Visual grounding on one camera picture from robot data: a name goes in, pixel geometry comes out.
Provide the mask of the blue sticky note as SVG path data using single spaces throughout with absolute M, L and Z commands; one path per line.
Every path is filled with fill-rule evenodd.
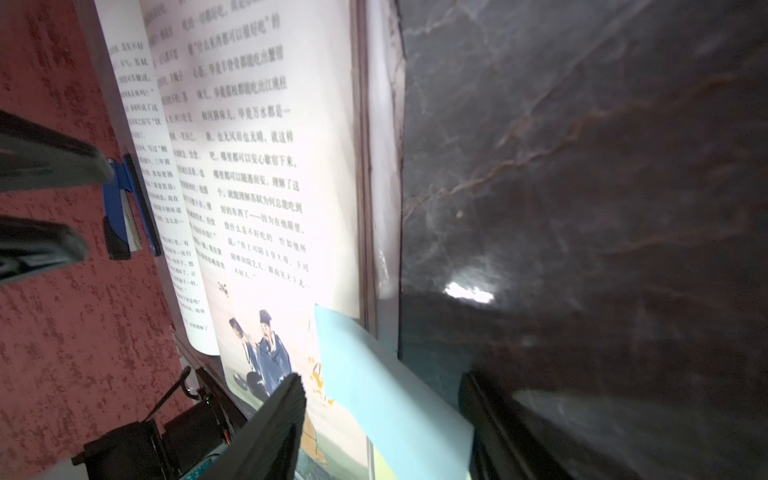
M 328 398 L 399 479 L 467 479 L 474 428 L 358 323 L 314 308 Z

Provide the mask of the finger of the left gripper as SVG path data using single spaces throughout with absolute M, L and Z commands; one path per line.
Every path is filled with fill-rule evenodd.
M 85 261 L 89 247 L 65 224 L 1 217 L 1 284 Z
M 1 190 L 109 183 L 114 170 L 95 146 L 6 111 L 1 113 Z

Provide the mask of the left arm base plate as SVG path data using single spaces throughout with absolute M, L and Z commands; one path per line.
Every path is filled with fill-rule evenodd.
M 195 404 L 160 426 L 156 414 L 178 391 Z M 199 479 L 246 423 L 204 369 L 186 366 L 145 419 L 87 443 L 72 464 L 88 479 Z

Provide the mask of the yellow sticky note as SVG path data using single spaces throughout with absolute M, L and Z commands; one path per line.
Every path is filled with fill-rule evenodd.
M 374 480 L 397 480 L 396 474 L 376 448 L 372 450 L 372 461 Z

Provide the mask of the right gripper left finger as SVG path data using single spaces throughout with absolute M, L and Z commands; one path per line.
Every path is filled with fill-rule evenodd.
M 237 432 L 201 479 L 292 480 L 305 414 L 305 390 L 300 376 L 292 373 Z

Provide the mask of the magazine book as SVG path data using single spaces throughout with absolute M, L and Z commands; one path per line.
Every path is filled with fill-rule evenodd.
M 375 320 L 364 1 L 98 1 L 190 346 L 253 409 L 307 395 L 298 475 L 371 479 L 320 309 Z

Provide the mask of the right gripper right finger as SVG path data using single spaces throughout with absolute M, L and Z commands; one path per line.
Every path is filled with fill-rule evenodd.
M 469 464 L 472 479 L 570 477 L 478 373 L 462 375 L 458 404 L 474 428 Z

